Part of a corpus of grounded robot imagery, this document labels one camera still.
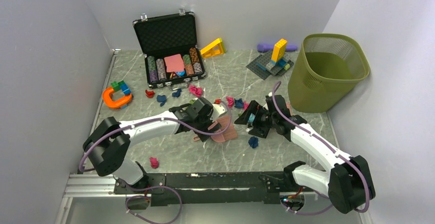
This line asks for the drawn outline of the pink hand brush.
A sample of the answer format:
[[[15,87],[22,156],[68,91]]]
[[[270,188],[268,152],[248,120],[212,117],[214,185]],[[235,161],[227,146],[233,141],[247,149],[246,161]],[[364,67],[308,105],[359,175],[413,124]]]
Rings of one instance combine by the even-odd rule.
[[[211,135],[209,138],[213,142],[223,143],[238,137],[237,131],[231,122],[230,115],[224,115],[217,120],[212,120],[211,118],[204,118],[202,122],[203,123],[199,126],[199,129],[201,131],[205,131],[207,129],[213,131],[214,134]],[[197,133],[195,133],[193,140],[200,141]]]

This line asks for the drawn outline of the pink dustpan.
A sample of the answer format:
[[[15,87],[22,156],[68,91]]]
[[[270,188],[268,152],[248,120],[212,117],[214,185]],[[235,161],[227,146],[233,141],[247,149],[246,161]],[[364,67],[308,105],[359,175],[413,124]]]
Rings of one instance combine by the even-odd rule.
[[[288,108],[288,110],[289,110],[289,114],[290,114],[291,116],[293,116],[293,111],[292,111],[292,108],[291,108],[291,104],[290,104],[290,103],[286,103],[286,106],[287,106],[287,108]]]

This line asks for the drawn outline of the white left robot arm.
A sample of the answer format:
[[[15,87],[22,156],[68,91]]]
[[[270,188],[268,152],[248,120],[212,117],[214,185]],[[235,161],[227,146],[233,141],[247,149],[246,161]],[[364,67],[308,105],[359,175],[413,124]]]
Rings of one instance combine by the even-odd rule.
[[[160,136],[194,131],[206,141],[215,130],[209,127],[222,108],[200,97],[192,104],[172,107],[163,113],[131,121],[105,118],[83,144],[84,158],[89,159],[99,176],[112,174],[123,180],[134,193],[143,192],[149,177],[138,163],[126,159],[130,147]]]

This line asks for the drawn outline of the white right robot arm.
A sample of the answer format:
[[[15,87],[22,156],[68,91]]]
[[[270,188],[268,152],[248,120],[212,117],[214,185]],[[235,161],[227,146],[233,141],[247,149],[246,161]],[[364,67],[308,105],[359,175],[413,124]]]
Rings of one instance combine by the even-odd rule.
[[[343,152],[317,133],[307,120],[291,115],[281,95],[267,96],[264,106],[251,101],[235,124],[247,125],[249,134],[259,138],[266,138],[274,129],[322,166],[318,170],[303,161],[296,161],[286,166],[278,179],[261,176],[260,179],[268,186],[276,182],[281,191],[308,187],[326,196],[332,206],[343,214],[357,210],[375,198],[367,160],[360,155],[351,156]]]

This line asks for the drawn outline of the dark blue scrap centre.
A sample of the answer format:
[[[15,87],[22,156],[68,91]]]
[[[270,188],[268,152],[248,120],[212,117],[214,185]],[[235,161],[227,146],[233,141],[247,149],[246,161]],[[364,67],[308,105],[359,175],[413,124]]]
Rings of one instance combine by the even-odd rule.
[[[243,109],[245,106],[245,102],[243,101],[242,98],[239,99],[235,99],[234,100],[234,107],[238,108],[238,109]]]

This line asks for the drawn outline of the pink scrap centre left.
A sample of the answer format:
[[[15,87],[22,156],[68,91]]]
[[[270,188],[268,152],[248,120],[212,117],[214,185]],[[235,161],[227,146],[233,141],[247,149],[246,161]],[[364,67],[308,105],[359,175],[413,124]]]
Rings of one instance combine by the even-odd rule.
[[[228,107],[232,108],[234,106],[235,100],[231,96],[226,96],[226,101],[228,104]]]

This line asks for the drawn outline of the pink paper scrap by case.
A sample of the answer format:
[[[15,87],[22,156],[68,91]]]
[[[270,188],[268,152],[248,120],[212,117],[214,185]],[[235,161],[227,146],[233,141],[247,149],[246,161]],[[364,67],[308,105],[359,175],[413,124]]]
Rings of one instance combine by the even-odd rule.
[[[195,95],[196,97],[201,97],[203,95],[203,89],[201,87],[190,85],[188,87],[188,90],[191,94]]]

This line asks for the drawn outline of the pink paper scrap near edge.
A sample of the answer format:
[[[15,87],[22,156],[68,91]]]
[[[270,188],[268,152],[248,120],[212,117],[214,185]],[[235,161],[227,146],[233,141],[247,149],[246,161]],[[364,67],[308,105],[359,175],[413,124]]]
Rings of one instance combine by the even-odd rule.
[[[157,169],[160,166],[158,159],[155,157],[150,157],[149,161],[150,161],[150,166],[153,169]]]

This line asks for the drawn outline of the dark blue scrap far left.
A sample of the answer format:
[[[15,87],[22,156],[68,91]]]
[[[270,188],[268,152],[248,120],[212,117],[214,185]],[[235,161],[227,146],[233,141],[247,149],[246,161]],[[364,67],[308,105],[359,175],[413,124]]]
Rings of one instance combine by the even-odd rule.
[[[166,95],[158,95],[156,97],[156,101],[160,104],[160,106],[162,107],[166,102],[167,102],[167,97]]]

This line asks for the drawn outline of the yellow orange brick tower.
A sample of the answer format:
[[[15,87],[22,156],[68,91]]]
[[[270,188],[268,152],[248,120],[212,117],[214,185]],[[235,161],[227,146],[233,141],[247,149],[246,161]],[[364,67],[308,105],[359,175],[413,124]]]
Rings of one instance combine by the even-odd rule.
[[[283,58],[286,51],[287,41],[282,38],[277,43],[274,44],[272,55],[270,61],[276,65],[277,62]]]

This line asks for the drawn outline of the red paper scrap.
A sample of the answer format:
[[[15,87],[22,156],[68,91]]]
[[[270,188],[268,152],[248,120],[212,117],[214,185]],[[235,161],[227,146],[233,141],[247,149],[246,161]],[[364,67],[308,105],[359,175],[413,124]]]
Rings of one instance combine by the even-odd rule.
[[[145,95],[147,98],[153,98],[155,96],[154,91],[145,90]]]

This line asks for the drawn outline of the yellow triangular toy block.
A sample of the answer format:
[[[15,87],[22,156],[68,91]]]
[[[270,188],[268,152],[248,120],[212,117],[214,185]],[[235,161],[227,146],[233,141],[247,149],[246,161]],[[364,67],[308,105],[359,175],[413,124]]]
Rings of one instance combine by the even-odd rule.
[[[226,49],[221,38],[215,39],[213,42],[200,50],[202,58],[213,57],[226,53]]]

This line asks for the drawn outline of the green and blue toy bricks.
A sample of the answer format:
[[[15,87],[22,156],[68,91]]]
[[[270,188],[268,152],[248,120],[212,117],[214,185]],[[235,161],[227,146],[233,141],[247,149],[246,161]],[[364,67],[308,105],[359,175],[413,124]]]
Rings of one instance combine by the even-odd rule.
[[[120,82],[112,82],[111,87],[115,92],[122,91],[125,95],[131,94],[130,88],[123,80]]]

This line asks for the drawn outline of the orange horseshoe toy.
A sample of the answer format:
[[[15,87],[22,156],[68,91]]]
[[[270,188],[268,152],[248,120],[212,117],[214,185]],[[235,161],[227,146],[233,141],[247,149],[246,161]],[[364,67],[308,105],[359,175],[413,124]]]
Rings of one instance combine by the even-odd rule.
[[[123,97],[114,99],[113,94],[116,91],[112,87],[106,88],[102,92],[102,100],[103,103],[110,109],[122,109],[128,106],[128,104],[132,101],[133,95],[125,94]]]

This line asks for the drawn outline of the aluminium frame rail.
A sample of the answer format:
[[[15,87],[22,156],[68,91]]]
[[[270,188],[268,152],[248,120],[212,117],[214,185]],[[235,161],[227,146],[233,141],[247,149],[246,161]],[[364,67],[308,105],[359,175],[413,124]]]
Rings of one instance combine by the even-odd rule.
[[[55,223],[66,223],[73,200],[76,198],[97,198],[113,196],[116,179],[112,175],[100,177],[97,174],[71,174],[63,193]]]

